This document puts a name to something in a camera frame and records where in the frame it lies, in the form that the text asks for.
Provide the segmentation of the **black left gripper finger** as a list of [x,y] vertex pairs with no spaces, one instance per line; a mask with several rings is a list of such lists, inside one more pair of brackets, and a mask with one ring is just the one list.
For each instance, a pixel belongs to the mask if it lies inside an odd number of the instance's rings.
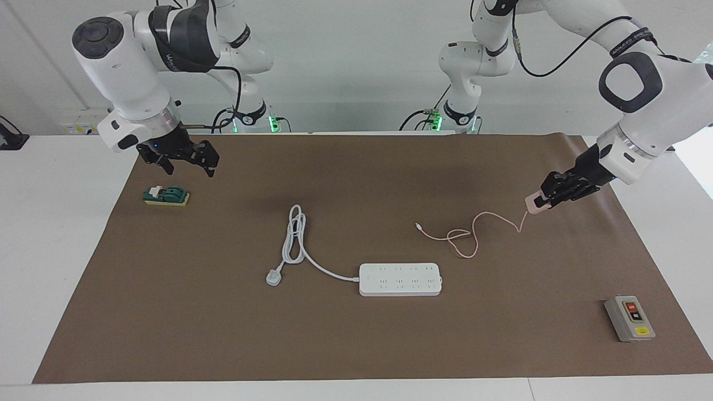
[[569,190],[569,173],[551,171],[541,185],[543,197],[563,197]]
[[552,208],[563,202],[577,201],[585,196],[585,189],[574,189],[565,192],[555,193],[549,198],[549,205]]

